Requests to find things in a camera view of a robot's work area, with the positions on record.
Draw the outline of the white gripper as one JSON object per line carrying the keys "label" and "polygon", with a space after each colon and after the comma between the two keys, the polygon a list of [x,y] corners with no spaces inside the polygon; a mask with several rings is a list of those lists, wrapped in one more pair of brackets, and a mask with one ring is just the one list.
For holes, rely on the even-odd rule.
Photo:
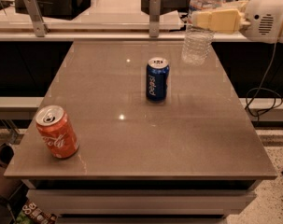
{"label": "white gripper", "polygon": [[194,11],[191,24],[216,33],[240,31],[255,42],[283,44],[283,0],[237,0],[221,8]]}

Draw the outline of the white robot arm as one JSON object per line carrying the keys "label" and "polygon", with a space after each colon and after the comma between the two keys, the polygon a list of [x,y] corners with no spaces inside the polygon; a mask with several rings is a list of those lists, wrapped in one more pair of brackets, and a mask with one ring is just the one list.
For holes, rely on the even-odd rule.
{"label": "white robot arm", "polygon": [[239,32],[250,41],[283,43],[283,0],[238,0],[194,11],[191,23],[221,34]]}

